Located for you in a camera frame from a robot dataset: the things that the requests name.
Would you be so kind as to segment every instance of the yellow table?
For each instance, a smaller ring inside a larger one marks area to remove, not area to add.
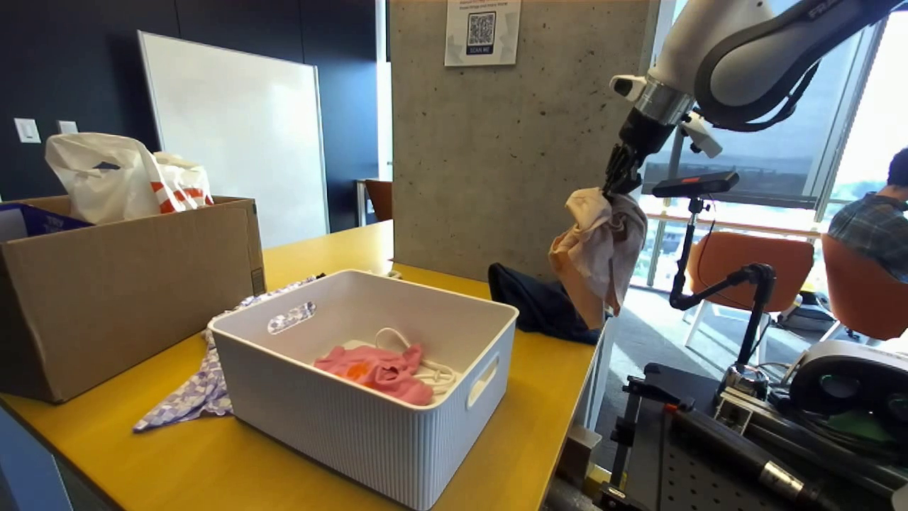
[[[397,271],[472,294],[485,281],[455,277],[393,261],[393,222],[269,250],[269,288],[316,271]],[[134,422],[181,385],[201,363],[201,335],[134,365],[88,395],[48,405],[0,400],[59,456],[71,460],[123,508],[400,508],[393,500],[308,460],[235,417],[208,417],[134,434]],[[516,332],[508,395],[455,473],[437,508],[540,508],[571,427],[594,346]]]

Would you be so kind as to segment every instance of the plastic bag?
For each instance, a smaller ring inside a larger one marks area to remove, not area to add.
[[[173,153],[154,153],[156,170],[151,176],[151,190],[156,193],[159,213],[181,213],[214,204],[208,173]]]
[[[54,134],[47,143],[47,162],[73,202],[73,213],[92,224],[159,214],[151,190],[156,168],[149,148],[113,134]]]

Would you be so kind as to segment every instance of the cardboard box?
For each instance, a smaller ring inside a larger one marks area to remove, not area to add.
[[[235,417],[410,508],[432,508],[508,389],[515,321],[508,304],[335,271],[225,312],[211,332]],[[383,327],[458,373],[432,405],[316,365]]]
[[[29,197],[68,213],[68,197]],[[264,291],[255,202],[0,240],[0,390],[71,400]]]

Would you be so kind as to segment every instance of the pink cloth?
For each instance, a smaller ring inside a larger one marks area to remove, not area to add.
[[[418,378],[422,354],[422,346],[410,346],[407,352],[381,346],[335,346],[329,354],[317,356],[316,365],[387,390],[397,400],[430,405],[434,390]]]

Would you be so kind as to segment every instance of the white plastic bin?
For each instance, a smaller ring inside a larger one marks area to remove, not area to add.
[[[508,389],[516,310],[369,271],[335,271],[211,321],[235,417],[410,505],[432,508]],[[316,361],[383,327],[461,371],[410,405]]]

